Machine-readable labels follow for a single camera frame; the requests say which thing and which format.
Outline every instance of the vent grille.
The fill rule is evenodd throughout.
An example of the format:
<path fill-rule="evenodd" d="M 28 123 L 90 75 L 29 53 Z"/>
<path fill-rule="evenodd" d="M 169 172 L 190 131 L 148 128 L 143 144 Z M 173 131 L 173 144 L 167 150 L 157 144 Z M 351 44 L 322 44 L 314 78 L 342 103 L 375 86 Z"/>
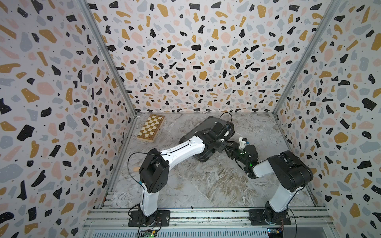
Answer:
<path fill-rule="evenodd" d="M 125 238 L 136 237 L 136 230 L 110 231 L 94 230 L 93 238 Z M 229 237 L 229 238 L 268 238 L 266 228 L 228 228 L 228 229 L 165 229 L 157 233 L 156 237 Z"/>

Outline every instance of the metal corner post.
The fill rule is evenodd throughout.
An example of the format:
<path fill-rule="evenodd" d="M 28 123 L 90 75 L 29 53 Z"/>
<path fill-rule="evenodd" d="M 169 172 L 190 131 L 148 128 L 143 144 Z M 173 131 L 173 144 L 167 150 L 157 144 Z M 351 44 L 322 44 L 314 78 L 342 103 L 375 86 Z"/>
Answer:
<path fill-rule="evenodd" d="M 294 70 L 289 82 L 287 83 L 285 89 L 283 90 L 282 95 L 280 96 L 280 99 L 278 100 L 274 110 L 272 111 L 273 115 L 276 115 L 280 108 L 282 107 L 283 102 L 287 98 L 288 93 L 291 91 L 292 86 L 295 84 L 297 78 L 299 77 L 300 73 L 302 72 L 304 65 L 307 63 L 308 59 L 310 58 L 312 52 L 314 51 L 315 47 L 317 46 L 322 34 L 325 32 L 325 29 L 327 28 L 328 24 L 330 23 L 333 15 L 335 14 L 337 8 L 340 5 L 340 0 L 332 0 L 330 4 L 328 5 L 327 9 L 325 10 L 324 16 L 322 21 L 320 22 L 316 33 L 312 37 L 311 42 L 308 44 L 306 51 L 302 55 L 302 58 L 299 61 L 299 64 L 297 65 L 296 69 Z"/>
<path fill-rule="evenodd" d="M 132 105 L 130 97 L 129 97 L 129 95 L 128 95 L 128 93 L 127 93 L 127 91 L 123 85 L 123 82 L 120 78 L 120 75 L 119 75 L 117 69 L 116 69 L 114 61 L 112 60 L 112 58 L 109 54 L 107 46 L 106 46 L 105 42 L 103 41 L 102 34 L 101 34 L 101 32 L 97 26 L 97 23 L 95 22 L 95 19 L 93 18 L 93 15 L 91 14 L 91 10 L 89 8 L 87 1 L 86 0 L 77 0 L 77 3 L 78 3 L 79 9 L 81 10 L 83 16 L 86 19 L 86 22 L 87 22 L 91 32 L 94 35 L 94 38 L 95 38 L 95 40 L 99 46 L 99 50 L 101 51 L 103 57 L 105 58 L 106 63 L 109 65 L 109 68 L 111 70 L 111 74 L 114 77 L 114 79 L 115 79 L 115 81 L 119 87 L 120 93 L 122 94 L 124 100 L 126 101 L 127 108 L 132 112 L 132 117 L 135 118 L 136 117 L 136 110 Z"/>

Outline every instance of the wooden chessboard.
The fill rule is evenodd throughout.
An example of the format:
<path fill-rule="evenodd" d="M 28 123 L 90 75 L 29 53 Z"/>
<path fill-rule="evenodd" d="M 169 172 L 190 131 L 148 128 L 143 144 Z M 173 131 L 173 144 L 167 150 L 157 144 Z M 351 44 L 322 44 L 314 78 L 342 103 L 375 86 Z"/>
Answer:
<path fill-rule="evenodd" d="M 155 114 L 149 115 L 144 126 L 138 133 L 137 138 L 142 141 L 154 142 L 156 135 L 159 133 L 160 127 L 164 122 L 165 116 Z"/>

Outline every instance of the speckled wall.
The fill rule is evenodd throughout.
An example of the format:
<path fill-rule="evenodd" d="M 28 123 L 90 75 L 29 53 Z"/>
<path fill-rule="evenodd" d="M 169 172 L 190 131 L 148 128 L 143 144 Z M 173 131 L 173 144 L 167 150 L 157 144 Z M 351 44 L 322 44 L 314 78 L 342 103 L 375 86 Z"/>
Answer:
<path fill-rule="evenodd" d="M 0 236 L 79 237 L 129 112 L 74 1 L 0 8 Z"/>
<path fill-rule="evenodd" d="M 329 0 L 88 0 L 137 111 L 269 112 Z"/>
<path fill-rule="evenodd" d="M 381 237 L 381 1 L 342 1 L 277 115 L 341 237 Z"/>

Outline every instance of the wire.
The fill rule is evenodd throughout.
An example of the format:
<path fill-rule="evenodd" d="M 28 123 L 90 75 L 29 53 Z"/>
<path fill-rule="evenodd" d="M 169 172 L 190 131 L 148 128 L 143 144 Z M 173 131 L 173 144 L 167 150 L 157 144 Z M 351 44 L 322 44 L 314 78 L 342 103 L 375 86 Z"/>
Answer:
<path fill-rule="evenodd" d="M 141 236 L 139 235 L 139 233 L 140 233 L 140 226 L 142 225 L 142 220 L 143 220 L 143 211 L 142 211 L 142 217 L 141 217 L 141 219 L 140 219 L 140 224 L 139 224 L 138 233 L 136 234 L 136 237 L 141 237 Z"/>
<path fill-rule="evenodd" d="M 159 230 L 161 230 L 161 228 L 162 228 L 162 225 L 163 225 L 163 221 L 162 221 L 162 219 L 161 219 L 160 217 L 157 217 L 157 218 L 159 218 L 159 219 L 160 219 L 160 228 L 158 229 L 158 231 L 159 231 Z"/>
<path fill-rule="evenodd" d="M 131 209 L 128 211 L 128 216 L 131 216 L 130 211 L 131 211 L 132 209 L 134 209 L 135 207 L 139 206 L 139 205 L 140 205 L 140 203 L 138 203 L 138 204 L 136 204 L 135 206 L 131 207 Z"/>
<path fill-rule="evenodd" d="M 278 228 L 278 230 L 280 230 L 281 229 L 281 231 L 283 231 L 283 228 L 284 228 L 284 223 L 283 223 L 283 218 L 281 218 L 282 219 L 282 225 Z"/>
<path fill-rule="evenodd" d="M 301 191 L 301 190 L 303 190 L 303 189 L 306 187 L 306 180 L 304 179 L 304 175 L 303 175 L 303 173 L 300 171 L 300 169 L 298 169 L 298 171 L 299 171 L 299 173 L 302 175 L 303 182 L 304 182 L 304 186 L 302 187 L 302 189 L 299 189 L 299 190 L 298 190 L 298 191 Z"/>
<path fill-rule="evenodd" d="M 178 148 L 177 150 L 174 150 L 174 151 L 169 151 L 169 153 L 173 153 L 173 152 L 176 152 L 176 151 L 178 151 L 178 150 L 181 150 L 182 148 L 184 148 L 184 147 L 186 147 L 186 146 L 188 146 L 188 145 L 189 145 L 189 144 L 184 145 L 183 147 Z"/>
<path fill-rule="evenodd" d="M 130 173 L 130 167 L 129 167 L 130 158 L 131 158 L 131 156 L 133 156 L 134 154 L 145 154 L 145 155 L 158 155 L 158 154 L 150 154 L 150 153 L 143 153 L 143 152 L 134 152 L 134 153 L 132 153 L 132 154 L 129 156 L 129 158 L 128 158 L 128 160 L 127 160 L 127 170 L 128 170 L 128 174 L 130 175 L 130 177 L 131 177 L 135 182 L 137 182 L 137 183 L 139 184 L 140 187 L 142 187 L 142 188 L 144 189 L 143 185 L 141 185 L 141 184 L 140 184 L 134 177 L 132 177 L 132 175 L 131 175 L 131 173 Z"/>
<path fill-rule="evenodd" d="M 292 215 L 294 216 L 294 220 L 295 220 L 295 236 L 294 236 L 294 238 L 296 238 L 296 234 L 298 233 L 298 225 L 296 224 L 296 218 L 295 218 L 294 212 L 291 209 L 290 209 L 290 211 L 291 211 Z"/>
<path fill-rule="evenodd" d="M 237 159 L 235 159 L 235 162 L 236 162 L 236 164 L 238 165 L 238 167 L 240 167 L 243 171 L 245 171 L 245 170 L 238 164 Z"/>
<path fill-rule="evenodd" d="M 232 124 L 232 120 L 233 120 L 233 116 L 230 114 L 230 112 L 224 112 L 224 113 L 222 113 L 221 116 L 218 118 L 217 122 L 219 122 L 219 120 L 221 119 L 222 115 L 224 115 L 225 113 L 228 113 L 230 115 L 230 117 L 231 117 L 230 124 L 229 124 L 229 126 L 230 126 Z"/>

